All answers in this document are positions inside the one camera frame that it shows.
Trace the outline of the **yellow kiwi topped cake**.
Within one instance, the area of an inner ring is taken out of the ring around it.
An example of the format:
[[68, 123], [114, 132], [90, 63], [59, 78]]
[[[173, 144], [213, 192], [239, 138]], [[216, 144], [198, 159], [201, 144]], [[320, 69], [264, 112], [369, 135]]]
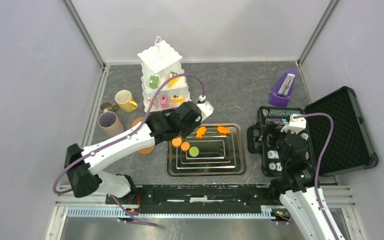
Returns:
[[179, 80], [178, 75], [179, 74], [175, 71], [169, 72], [169, 74], [168, 74], [168, 77], [169, 77], [168, 87], [170, 89], [172, 89], [175, 86], [175, 84], [177, 83], [177, 81]]

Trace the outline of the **yellow layered cake slice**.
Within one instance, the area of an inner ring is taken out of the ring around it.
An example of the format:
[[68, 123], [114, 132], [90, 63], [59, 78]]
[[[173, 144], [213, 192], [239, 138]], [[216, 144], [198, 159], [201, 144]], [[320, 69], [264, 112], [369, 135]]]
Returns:
[[172, 104], [182, 104], [185, 101], [184, 95], [172, 95], [170, 97], [170, 102]]

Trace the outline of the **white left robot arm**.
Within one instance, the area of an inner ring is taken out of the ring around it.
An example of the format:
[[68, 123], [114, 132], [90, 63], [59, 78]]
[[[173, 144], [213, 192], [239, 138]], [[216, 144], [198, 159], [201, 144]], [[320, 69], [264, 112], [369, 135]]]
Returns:
[[115, 175], [104, 169], [141, 149], [187, 137], [214, 112], [208, 102], [187, 101], [177, 108], [148, 113], [132, 128], [103, 142], [86, 147], [70, 145], [66, 150], [63, 173], [71, 192], [83, 198], [99, 192], [113, 195], [125, 204], [133, 203], [137, 190], [127, 175]]

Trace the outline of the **orange fish cookie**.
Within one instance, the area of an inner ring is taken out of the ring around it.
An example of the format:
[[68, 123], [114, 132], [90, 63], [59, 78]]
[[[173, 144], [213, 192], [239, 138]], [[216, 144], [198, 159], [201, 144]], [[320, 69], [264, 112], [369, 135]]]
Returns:
[[229, 127], [226, 127], [226, 126], [218, 126], [216, 130], [221, 135], [228, 135], [231, 133], [231, 130], [229, 129]]

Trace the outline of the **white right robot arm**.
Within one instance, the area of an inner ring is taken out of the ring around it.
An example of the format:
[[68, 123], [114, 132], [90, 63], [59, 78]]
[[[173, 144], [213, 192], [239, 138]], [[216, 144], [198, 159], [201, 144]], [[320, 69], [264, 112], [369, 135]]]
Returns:
[[270, 137], [282, 168], [281, 177], [270, 182], [269, 199], [288, 210], [306, 240], [344, 239], [319, 187], [318, 174], [307, 160], [308, 141], [291, 130], [282, 132], [275, 124], [266, 125], [261, 135]]

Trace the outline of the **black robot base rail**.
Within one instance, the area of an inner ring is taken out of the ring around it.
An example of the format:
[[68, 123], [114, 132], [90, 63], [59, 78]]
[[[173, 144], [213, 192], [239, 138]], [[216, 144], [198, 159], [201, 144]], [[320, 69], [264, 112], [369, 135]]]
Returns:
[[282, 205], [260, 184], [144, 184], [118, 201], [137, 205], [141, 214], [257, 214], [262, 206]]

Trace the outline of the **small round orange biscuit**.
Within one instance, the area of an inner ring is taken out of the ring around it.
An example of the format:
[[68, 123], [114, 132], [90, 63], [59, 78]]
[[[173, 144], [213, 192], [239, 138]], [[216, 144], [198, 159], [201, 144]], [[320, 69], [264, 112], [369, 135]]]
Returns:
[[187, 152], [189, 151], [189, 149], [191, 148], [191, 145], [189, 142], [185, 141], [183, 142], [181, 145], [180, 145], [180, 149], [183, 151], [183, 152]]

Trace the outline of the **pink cake slice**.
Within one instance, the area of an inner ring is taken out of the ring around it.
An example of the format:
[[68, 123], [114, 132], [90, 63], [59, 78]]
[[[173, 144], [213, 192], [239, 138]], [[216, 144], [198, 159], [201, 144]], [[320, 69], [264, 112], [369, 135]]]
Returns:
[[160, 106], [163, 110], [168, 108], [168, 96], [163, 95], [160, 99]]

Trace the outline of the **strawberry triangle cake slice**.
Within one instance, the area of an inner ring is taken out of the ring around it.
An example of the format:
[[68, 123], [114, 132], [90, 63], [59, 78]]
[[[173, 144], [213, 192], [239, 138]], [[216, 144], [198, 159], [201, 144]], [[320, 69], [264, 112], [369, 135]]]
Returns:
[[150, 96], [147, 98], [150, 105], [152, 105], [153, 108], [156, 108], [158, 106], [158, 100], [154, 99], [153, 96]]

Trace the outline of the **green swiss roll cake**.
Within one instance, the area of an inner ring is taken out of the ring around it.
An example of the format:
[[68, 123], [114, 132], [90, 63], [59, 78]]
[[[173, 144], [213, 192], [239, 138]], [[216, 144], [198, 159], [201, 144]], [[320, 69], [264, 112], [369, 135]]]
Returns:
[[149, 87], [151, 89], [158, 89], [159, 88], [159, 76], [158, 75], [151, 75], [148, 80]]

